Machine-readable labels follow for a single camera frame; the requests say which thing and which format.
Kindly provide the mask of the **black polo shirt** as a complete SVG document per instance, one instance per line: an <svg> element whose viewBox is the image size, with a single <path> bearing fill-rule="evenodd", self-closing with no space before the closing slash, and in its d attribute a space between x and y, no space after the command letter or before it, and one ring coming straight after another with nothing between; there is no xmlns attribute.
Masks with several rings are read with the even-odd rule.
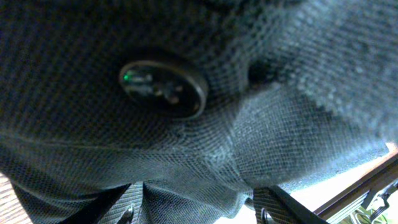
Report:
<svg viewBox="0 0 398 224"><path fill-rule="evenodd" d="M396 1L1 2L1 172L34 223L136 182L136 223L214 223L396 139Z"/></svg>

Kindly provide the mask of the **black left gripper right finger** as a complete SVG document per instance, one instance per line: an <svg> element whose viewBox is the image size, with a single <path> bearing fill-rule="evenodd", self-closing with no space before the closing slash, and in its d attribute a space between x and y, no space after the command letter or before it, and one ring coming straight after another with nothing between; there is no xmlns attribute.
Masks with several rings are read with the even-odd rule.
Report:
<svg viewBox="0 0 398 224"><path fill-rule="evenodd" d="M328 224L277 185L253 190L257 224Z"/></svg>

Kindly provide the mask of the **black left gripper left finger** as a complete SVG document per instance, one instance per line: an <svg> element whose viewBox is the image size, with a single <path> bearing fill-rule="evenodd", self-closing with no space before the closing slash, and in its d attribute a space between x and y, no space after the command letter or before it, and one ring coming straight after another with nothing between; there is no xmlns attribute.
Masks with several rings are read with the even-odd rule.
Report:
<svg viewBox="0 0 398 224"><path fill-rule="evenodd" d="M127 184L100 194L61 224L135 223L143 199L143 182Z"/></svg>

